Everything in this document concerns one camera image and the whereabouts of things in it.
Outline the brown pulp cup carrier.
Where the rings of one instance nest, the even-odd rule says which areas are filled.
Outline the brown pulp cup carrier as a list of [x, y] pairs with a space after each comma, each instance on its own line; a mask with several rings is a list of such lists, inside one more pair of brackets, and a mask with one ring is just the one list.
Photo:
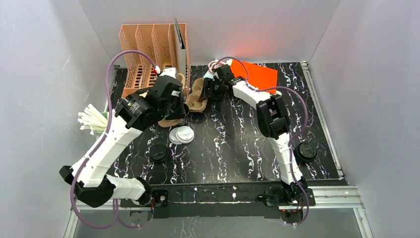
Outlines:
[[[192, 85], [192, 92], [186, 98], [186, 105], [193, 113], [202, 113], [207, 106], [208, 99], [200, 99], [204, 88], [204, 81], [204, 78], [196, 79]], [[163, 128], [171, 127], [180, 124], [183, 120], [184, 119], [162, 119], [158, 122], [158, 125]]]

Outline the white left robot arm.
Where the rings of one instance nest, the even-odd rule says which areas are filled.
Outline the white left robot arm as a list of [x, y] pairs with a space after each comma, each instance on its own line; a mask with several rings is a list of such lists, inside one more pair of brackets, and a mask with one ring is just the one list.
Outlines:
[[140, 177], [107, 175], [122, 151], [149, 126], [183, 119], [187, 114], [183, 84], [174, 67], [165, 68], [150, 88], [137, 90], [117, 104], [108, 116], [109, 126], [83, 158], [59, 173], [71, 185], [72, 198], [97, 208], [112, 199], [131, 199], [142, 206], [153, 200], [152, 187]]

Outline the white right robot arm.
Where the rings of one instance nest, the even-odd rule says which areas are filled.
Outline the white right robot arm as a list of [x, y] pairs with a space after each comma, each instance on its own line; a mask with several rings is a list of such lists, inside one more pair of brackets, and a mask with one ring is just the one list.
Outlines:
[[279, 201], [309, 201], [308, 185], [293, 154], [290, 118], [283, 98], [253, 87], [241, 76], [234, 76], [229, 65], [222, 65], [204, 77], [199, 100], [223, 98], [231, 92], [256, 110], [261, 134], [268, 138], [280, 168], [282, 193]]

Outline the orange paper bag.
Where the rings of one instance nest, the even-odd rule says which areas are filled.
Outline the orange paper bag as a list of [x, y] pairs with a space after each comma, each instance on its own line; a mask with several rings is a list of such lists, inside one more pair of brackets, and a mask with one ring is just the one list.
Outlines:
[[[246, 72], [244, 67], [236, 60], [228, 60], [231, 71], [237, 76], [245, 78]], [[243, 61], [249, 73], [248, 83], [258, 89], [274, 88], [277, 86], [278, 71], [265, 66]]]

